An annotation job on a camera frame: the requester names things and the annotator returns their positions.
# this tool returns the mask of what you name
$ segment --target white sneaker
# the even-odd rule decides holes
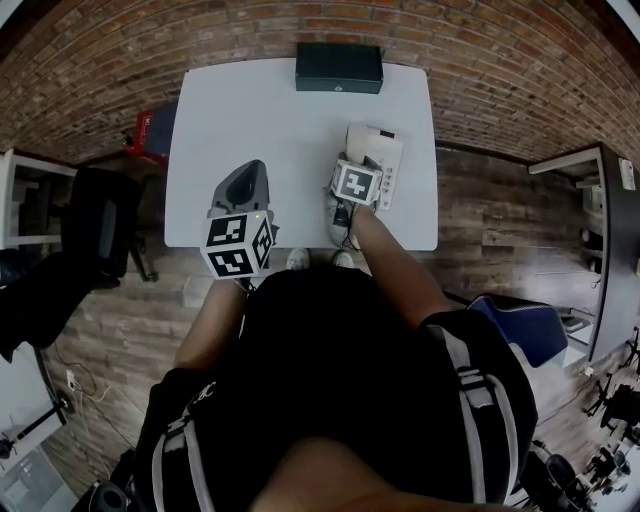
[[[331,264],[336,267],[353,268],[353,258],[347,251],[338,251],[331,258]]]
[[[311,265],[309,249],[292,249],[287,256],[287,270],[304,270]]]

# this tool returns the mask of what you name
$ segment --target floor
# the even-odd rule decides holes
[[[445,289],[468,298],[494,291],[594,311],[598,276],[587,270],[578,236],[587,214],[566,178],[529,176],[520,165],[444,149],[438,150],[437,161],[439,246],[415,256]],[[136,172],[145,174],[148,167]],[[152,184],[142,208],[147,255],[160,280],[143,283],[130,265],[122,286],[91,293],[45,353],[57,387],[66,389],[67,364],[80,363],[71,369],[86,392],[100,400],[83,397],[79,402],[76,397],[86,425],[80,414],[70,415],[69,425],[45,444],[78,495],[135,445],[149,388],[171,368],[212,281],[197,250],[163,246],[163,177],[147,183]],[[314,252],[319,259],[328,256]],[[275,254],[274,269],[284,258],[283,250]],[[361,258],[358,264],[364,266]],[[538,435],[578,468],[608,439],[608,432],[598,428],[599,418],[586,418],[580,407],[592,401],[598,375],[617,369],[623,355],[620,351],[602,362],[591,379],[581,377],[578,368],[533,370],[525,365],[538,404]],[[622,381],[635,382],[631,370],[616,373],[614,382]]]

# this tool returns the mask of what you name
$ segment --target cable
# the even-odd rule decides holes
[[[129,401],[129,403],[130,403],[131,405],[133,405],[133,406],[136,408],[136,410],[137,410],[140,414],[142,414],[143,416],[146,416],[146,413],[145,413],[145,412],[144,412],[140,407],[138,407],[138,404],[136,404],[136,403],[131,399],[131,397],[129,397],[129,395],[127,395],[127,394],[122,390],[122,388],[120,388],[120,387],[116,386],[115,384],[109,384],[109,385],[107,386],[107,388],[104,390],[104,392],[102,393],[102,396],[101,396],[100,398],[95,399],[95,398],[90,397],[89,395],[87,395],[87,398],[88,398],[89,400],[91,400],[93,403],[96,403],[96,404],[97,404],[97,403],[100,403],[100,402],[102,402],[102,401],[104,400],[104,398],[107,396],[107,393],[109,392],[109,390],[110,390],[110,389],[115,389],[116,391],[120,391],[120,393],[122,394],[122,396],[124,396],[124,397]]]
[[[96,411],[98,411],[98,413],[100,414],[100,416],[102,416],[102,419],[104,421],[106,421],[109,425],[111,425],[111,428],[113,429],[113,431],[118,434],[123,441],[129,446],[129,448],[131,448],[132,450],[135,450],[135,446],[133,446],[133,444],[131,443],[131,441],[129,441],[124,434],[122,434],[122,432],[120,432],[116,426],[111,422],[111,420],[109,420],[109,418],[107,418],[107,416],[100,410],[100,408],[95,404],[95,402],[91,401],[90,402],[95,408]]]
[[[569,400],[569,401],[568,401],[567,403],[565,403],[564,405],[561,405],[560,407],[558,407],[558,408],[556,409],[556,411],[555,411],[551,416],[549,416],[548,418],[546,418],[544,421],[541,421],[540,423],[538,423],[538,425],[536,426],[536,428],[537,428],[537,427],[541,427],[541,426],[542,426],[542,425],[544,425],[547,421],[552,420],[553,418],[555,418],[555,417],[560,413],[560,411],[562,411],[562,409],[564,409],[564,408],[565,408],[565,407],[567,407],[568,405],[570,405],[570,404],[572,404],[573,402],[575,402],[575,401],[578,399],[578,397],[580,396],[580,393],[582,393],[582,392],[587,388],[587,384],[585,384],[584,386],[582,386],[582,387],[578,390],[578,392],[574,395],[574,397],[573,397],[571,400]]]
[[[80,368],[82,368],[86,374],[89,376],[89,378],[91,379],[91,384],[93,385],[93,391],[91,393],[87,393],[86,391],[82,391],[85,395],[87,396],[93,396],[96,394],[96,392],[98,391],[98,385],[96,384],[95,379],[93,378],[93,375],[91,374],[91,372],[89,370],[87,370],[87,368],[81,364],[81,363],[69,363],[67,361],[65,361],[62,356],[60,355],[60,350],[58,349],[58,343],[54,343],[53,346],[55,347],[56,350],[56,354],[58,356],[58,359],[60,359],[60,362],[65,365],[65,366],[79,366]]]
[[[77,405],[78,404],[77,395],[75,394],[75,392],[73,394],[76,397],[76,405]],[[83,396],[84,396],[84,393],[82,391],[80,391],[80,405],[77,408],[78,415],[80,416],[80,419],[82,420],[82,423],[84,423],[84,429],[87,432],[87,438],[89,439],[89,442],[91,443],[91,445],[94,447],[93,451],[96,453],[96,455],[100,459],[100,462],[102,462],[102,467],[104,468],[105,474],[107,476],[107,480],[109,480],[109,478],[111,477],[111,473],[109,471],[109,468],[107,467],[107,464],[105,463],[104,459],[102,458],[102,454],[95,448],[95,442],[93,441],[93,438],[91,437],[91,433],[89,432],[89,425],[87,424],[86,418],[82,414],[82,397]]]

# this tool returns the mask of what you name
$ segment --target black box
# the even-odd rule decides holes
[[[382,87],[380,47],[298,43],[296,90],[378,94]]]

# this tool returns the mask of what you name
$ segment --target white device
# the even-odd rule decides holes
[[[331,190],[336,197],[368,205],[380,197],[381,183],[382,171],[338,160],[333,171]]]
[[[200,252],[216,279],[255,277],[267,262],[274,233],[266,210],[206,219]]]
[[[378,210],[389,210],[396,188],[404,144],[397,134],[361,124],[350,124],[347,131],[347,158],[361,164],[368,158],[382,169]]]

